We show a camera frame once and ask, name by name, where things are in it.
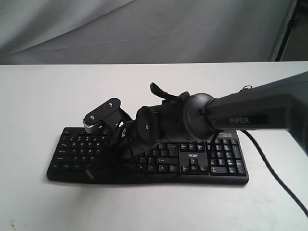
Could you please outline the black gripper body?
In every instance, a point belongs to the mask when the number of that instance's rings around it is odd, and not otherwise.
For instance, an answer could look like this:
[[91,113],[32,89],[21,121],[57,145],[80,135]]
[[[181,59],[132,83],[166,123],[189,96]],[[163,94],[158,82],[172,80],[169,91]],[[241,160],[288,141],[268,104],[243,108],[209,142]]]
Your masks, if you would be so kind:
[[144,144],[136,132],[134,120],[127,121],[109,140],[107,156],[116,161],[126,161],[144,154]]

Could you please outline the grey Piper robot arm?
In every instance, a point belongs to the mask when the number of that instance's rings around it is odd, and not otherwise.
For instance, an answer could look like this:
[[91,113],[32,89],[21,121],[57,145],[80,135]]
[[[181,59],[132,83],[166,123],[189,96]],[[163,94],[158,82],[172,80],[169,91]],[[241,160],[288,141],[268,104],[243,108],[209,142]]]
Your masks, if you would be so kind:
[[111,98],[83,120],[87,133],[106,129],[106,151],[86,170],[93,179],[119,167],[126,159],[163,142],[205,141],[225,130],[283,129],[308,149],[308,75],[301,73],[256,88],[242,89],[222,98],[206,93],[171,95],[156,84],[151,92],[160,105],[143,106],[135,119]]

